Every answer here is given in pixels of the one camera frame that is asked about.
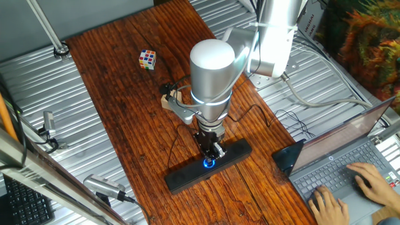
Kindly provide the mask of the person's left hand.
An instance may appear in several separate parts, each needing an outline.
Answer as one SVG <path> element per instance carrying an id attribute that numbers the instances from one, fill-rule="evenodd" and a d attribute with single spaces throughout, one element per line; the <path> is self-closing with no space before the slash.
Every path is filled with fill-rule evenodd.
<path id="1" fill-rule="evenodd" d="M 340 199 L 335 199 L 326 186 L 319 186 L 314 191 L 316 204 L 312 199 L 309 207 L 319 225 L 349 225 L 348 205 Z"/>

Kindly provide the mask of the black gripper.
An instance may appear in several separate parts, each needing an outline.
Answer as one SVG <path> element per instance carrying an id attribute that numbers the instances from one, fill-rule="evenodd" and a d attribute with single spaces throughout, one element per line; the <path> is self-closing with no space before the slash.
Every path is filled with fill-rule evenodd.
<path id="1" fill-rule="evenodd" d="M 217 134 L 216 132 L 197 132 L 194 135 L 195 140 L 199 144 L 200 150 L 207 161 L 220 159 L 225 156 L 226 152 L 221 141 L 225 134 Z"/>

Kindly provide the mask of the person's right hand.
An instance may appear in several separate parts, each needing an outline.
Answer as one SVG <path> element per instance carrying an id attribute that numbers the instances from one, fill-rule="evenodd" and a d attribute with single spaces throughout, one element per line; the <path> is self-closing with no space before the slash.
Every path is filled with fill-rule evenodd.
<path id="1" fill-rule="evenodd" d="M 386 182 L 373 164 L 355 162 L 346 167 L 357 173 L 355 180 L 370 200 L 391 207 L 399 202 L 399 194 Z"/>

